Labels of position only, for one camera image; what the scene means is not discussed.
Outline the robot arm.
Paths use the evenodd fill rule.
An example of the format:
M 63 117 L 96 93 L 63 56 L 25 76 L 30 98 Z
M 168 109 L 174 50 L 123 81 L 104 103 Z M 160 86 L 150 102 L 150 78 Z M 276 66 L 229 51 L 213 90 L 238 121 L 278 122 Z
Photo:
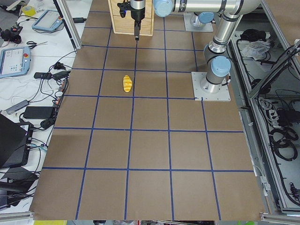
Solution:
M 201 13 L 194 13 L 191 18 L 191 24 L 194 27 L 201 27 L 208 23 L 211 23 L 214 19 L 213 12 L 201 12 Z
M 155 13 L 166 17 L 172 12 L 213 12 L 220 13 L 221 19 L 213 40 L 205 50 L 208 65 L 206 76 L 200 81 L 201 88 L 208 93 L 217 93 L 231 69 L 230 61 L 221 56 L 236 30 L 243 15 L 254 11 L 260 0 L 154 0 Z

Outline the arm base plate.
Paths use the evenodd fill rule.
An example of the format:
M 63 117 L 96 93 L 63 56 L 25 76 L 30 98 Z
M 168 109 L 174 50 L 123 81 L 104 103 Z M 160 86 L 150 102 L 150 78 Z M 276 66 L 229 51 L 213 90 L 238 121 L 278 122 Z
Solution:
M 189 32 L 213 32 L 213 12 L 201 12 L 184 14 L 185 31 Z
M 192 85 L 195 101 L 229 102 L 231 101 L 226 79 L 221 84 L 211 84 L 206 79 L 206 72 L 192 72 Z

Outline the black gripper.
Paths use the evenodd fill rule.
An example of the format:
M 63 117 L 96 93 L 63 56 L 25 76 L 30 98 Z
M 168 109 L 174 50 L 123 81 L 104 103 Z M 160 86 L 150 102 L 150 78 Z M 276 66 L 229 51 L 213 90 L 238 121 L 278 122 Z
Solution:
M 139 41 L 139 22 L 145 18 L 145 0 L 131 0 L 131 17 L 135 20 L 134 37 Z

